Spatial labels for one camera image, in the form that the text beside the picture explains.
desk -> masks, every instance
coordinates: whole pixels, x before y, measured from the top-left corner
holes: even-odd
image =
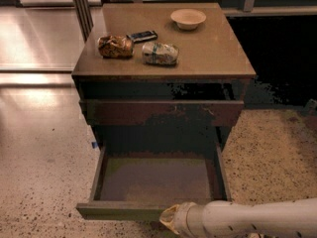
[[[204,12],[191,32],[170,20],[177,9]],[[185,200],[230,199],[221,150],[256,75],[215,3],[105,4],[73,71],[81,110],[101,150],[86,218],[159,220]],[[175,67],[103,59],[97,40],[146,30],[179,47]]]

bowl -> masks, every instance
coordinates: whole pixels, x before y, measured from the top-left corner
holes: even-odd
[[[181,30],[194,30],[206,20],[206,15],[194,9],[181,9],[172,12],[170,18]]]

crushed can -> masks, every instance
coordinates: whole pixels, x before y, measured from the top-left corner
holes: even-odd
[[[178,53],[178,47],[173,44],[147,42],[142,48],[142,59],[144,63],[175,65]]]
[[[124,36],[105,36],[98,39],[98,51],[104,58],[129,58],[133,55],[134,42]]]

speckled floor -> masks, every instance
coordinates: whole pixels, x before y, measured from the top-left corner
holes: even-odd
[[[69,75],[2,74],[1,85],[1,238],[174,237],[149,222],[86,221],[76,211],[88,199],[98,151]],[[295,111],[243,111],[224,151],[232,199],[316,197],[316,151],[316,134]]]

wooden tabletop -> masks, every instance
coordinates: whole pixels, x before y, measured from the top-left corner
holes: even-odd
[[[194,31],[181,31],[170,19],[177,9],[197,9],[207,16]],[[74,78],[100,79],[231,79],[256,75],[225,15],[217,3],[104,4],[103,17],[94,28],[73,71]],[[179,47],[174,67],[144,64],[142,45],[135,44],[131,59],[104,59],[97,40],[147,30],[158,33],[157,42]]]

